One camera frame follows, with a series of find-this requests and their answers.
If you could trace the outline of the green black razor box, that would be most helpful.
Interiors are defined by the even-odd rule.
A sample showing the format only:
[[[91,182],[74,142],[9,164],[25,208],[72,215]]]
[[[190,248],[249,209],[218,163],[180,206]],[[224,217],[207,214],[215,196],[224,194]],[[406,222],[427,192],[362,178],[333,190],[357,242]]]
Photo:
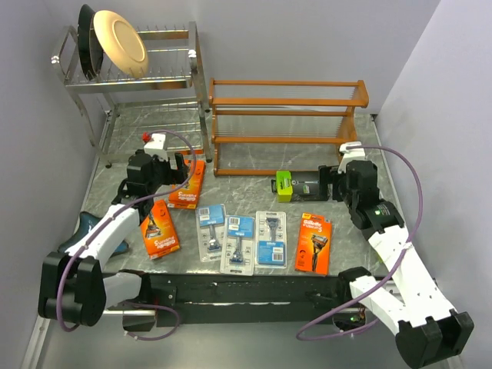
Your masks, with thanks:
[[[271,190],[278,202],[322,201],[319,196],[317,171],[277,171]]]

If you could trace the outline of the orange Fusion5 razor box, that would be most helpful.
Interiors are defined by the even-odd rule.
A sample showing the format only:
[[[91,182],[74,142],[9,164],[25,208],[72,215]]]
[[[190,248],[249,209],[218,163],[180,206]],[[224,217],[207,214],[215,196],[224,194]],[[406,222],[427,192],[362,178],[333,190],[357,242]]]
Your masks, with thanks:
[[[331,238],[331,221],[324,216],[304,212],[299,228],[295,270],[328,275]]]

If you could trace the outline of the wooden two-tier shelf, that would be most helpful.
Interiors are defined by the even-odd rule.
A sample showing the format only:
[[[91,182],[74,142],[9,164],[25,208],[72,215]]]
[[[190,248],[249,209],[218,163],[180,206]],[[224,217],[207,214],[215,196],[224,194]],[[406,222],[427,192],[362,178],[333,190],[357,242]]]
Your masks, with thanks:
[[[369,105],[364,81],[211,79],[215,176],[268,176],[341,161],[357,141],[354,113]]]

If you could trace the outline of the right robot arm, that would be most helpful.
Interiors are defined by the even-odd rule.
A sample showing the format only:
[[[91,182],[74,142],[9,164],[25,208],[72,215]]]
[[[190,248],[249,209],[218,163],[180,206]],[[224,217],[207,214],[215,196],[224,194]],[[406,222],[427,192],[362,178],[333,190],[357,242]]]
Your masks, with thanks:
[[[380,196],[377,166],[355,160],[327,173],[331,195],[347,205],[355,227],[377,252],[399,291],[393,296],[384,281],[363,267],[338,275],[336,295],[343,308],[364,305],[395,336],[397,349],[411,368],[422,368],[461,354],[474,323],[457,312],[430,276],[393,203]]]

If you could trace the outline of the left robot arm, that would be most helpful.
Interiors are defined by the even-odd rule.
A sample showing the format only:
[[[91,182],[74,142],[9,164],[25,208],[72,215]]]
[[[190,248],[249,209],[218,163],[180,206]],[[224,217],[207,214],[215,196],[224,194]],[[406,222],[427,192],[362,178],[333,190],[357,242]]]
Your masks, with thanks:
[[[38,315],[58,321],[65,331],[91,327],[105,309],[127,301],[147,307],[153,298],[151,279],[143,271],[121,270],[105,275],[104,267],[127,235],[150,215],[158,189],[183,187],[191,166],[175,154],[176,168],[157,155],[137,150],[105,216],[77,243],[49,253],[42,263]]]

